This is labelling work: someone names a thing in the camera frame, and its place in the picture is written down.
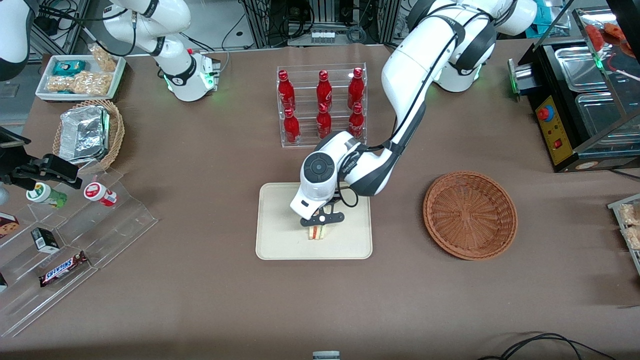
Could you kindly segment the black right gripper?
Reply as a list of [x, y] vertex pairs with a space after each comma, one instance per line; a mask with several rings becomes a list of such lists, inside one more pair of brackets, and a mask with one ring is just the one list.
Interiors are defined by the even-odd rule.
[[[54, 175], [41, 175], [42, 169]], [[6, 185], [29, 187], [32, 191], [38, 182], [56, 182], [79, 190], [83, 180], [77, 177], [78, 170], [75, 164], [54, 153], [46, 153], [43, 158], [38, 158], [27, 154], [24, 149], [0, 150], [0, 177]], [[76, 178], [69, 180], [62, 177]]]

